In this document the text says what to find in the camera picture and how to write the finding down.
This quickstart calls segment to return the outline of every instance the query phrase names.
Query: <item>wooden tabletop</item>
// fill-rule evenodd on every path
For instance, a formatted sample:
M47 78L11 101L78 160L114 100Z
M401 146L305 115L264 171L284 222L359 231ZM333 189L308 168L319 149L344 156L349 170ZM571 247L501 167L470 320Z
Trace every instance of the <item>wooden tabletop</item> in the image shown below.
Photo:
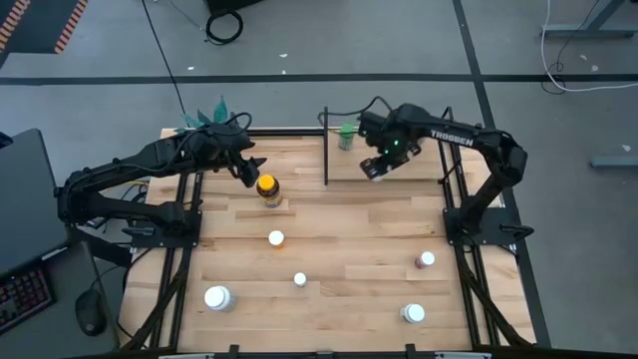
M163 137L171 134L162 131ZM205 174L201 238L192 254L180 352L227 352L230 344L243 352L402 351L406 343L417 350L471 348L454 251L443 225L436 142L426 141L418 161L404 165L401 175L376 183L360 174L358 163L370 155L361 140L352 153L343 153L331 139L331 180L325 186L321 137L254 141L256 147L244 156L268 158L260 170L280 181L283 203L268 209L255 188L245 188L228 173ZM478 153L462 150L462 156L474 192L488 171ZM177 177L152 179L148 202L174 200L176 186ZM286 235L281 249L268 244L274 229ZM424 250L434 253L436 262L418 269L414 260ZM533 341L513 256L499 247L481 250L493 301L519 334ZM156 303L163 258L164 249L153 249L131 270L120 315L130 332ZM180 255L175 258L176 266ZM303 288L292 281L297 272L308 278ZM238 297L234 311L205 306L203 293L213 285L225 285ZM426 310L422 323L400 317L409 303ZM486 343L476 298L475 306ZM162 344L172 309L166 313Z

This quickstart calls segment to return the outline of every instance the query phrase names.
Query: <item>keyboard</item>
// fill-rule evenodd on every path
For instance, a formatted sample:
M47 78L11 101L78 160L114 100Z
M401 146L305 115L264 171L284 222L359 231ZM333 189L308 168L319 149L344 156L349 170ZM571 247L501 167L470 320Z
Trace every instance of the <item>keyboard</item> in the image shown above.
M41 264L0 279L0 334L55 302Z

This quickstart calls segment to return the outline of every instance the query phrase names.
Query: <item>green leaves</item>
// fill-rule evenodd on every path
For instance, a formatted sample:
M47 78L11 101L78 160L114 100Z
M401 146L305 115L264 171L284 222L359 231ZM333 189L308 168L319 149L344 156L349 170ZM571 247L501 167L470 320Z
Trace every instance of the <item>green leaves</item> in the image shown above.
M215 107L215 112L212 115L216 124L225 123L228 120L228 109L226 108L226 103L223 101L223 96L221 97L221 101Z
M197 119L201 122L201 125L212 125L212 121L206 117L200 110L197 110Z
M187 127L198 129L202 126L212 125L213 122L215 122L216 124L225 123L228 120L228 108L226 107L226 103L223 101L223 96L222 96L221 101L215 107L215 112L212 116L213 121L211 121L200 110L197 110L196 119L187 114L181 115L181 117L186 122ZM175 132L178 134L183 134L186 132L186 129L176 129Z

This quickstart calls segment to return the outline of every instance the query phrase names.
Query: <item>white cap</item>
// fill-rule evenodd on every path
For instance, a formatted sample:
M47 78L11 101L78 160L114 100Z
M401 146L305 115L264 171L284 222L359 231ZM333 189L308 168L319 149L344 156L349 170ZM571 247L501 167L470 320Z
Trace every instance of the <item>white cap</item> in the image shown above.
M222 286L213 286L206 290L203 301L212 310L221 310L230 302L230 292Z
M426 311L419 304L408 304L406 307L406 319L412 323L419 323L426 318Z
M268 241L272 245L279 245L283 242L283 233L280 230L273 230L268 234Z
M424 265L432 265L435 263L435 255L432 252L423 252L421 254L421 263Z
M306 274L301 272L295 274L294 281L295 281L295 284L297 284L298 286L306 285Z

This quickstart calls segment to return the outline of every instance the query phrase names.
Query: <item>black desk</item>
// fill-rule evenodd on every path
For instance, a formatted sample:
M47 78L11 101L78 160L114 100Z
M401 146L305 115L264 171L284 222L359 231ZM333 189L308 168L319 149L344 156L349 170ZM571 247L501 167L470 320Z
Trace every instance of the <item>black desk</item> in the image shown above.
M114 316L109 310L102 282L94 288L102 293L103 306L109 318L107 329L100 335L85 335L77 324L76 298L97 278L89 246L78 243L45 262L57 301L55 304L15 328L0 335L4 358L68 358L101 354L120 346Z
M102 282L94 288L102 293L109 320L105 332L85 335L76 320L75 303L98 278L94 255L109 260L115 253L122 266L129 265L130 255L83 232L76 240L86 242L70 242L57 216L55 181L42 134L29 130L12 139L13 144L0 149L0 276L55 249L68 248L44 262L56 302L0 335L0 356L67 358L114 350L120 343Z

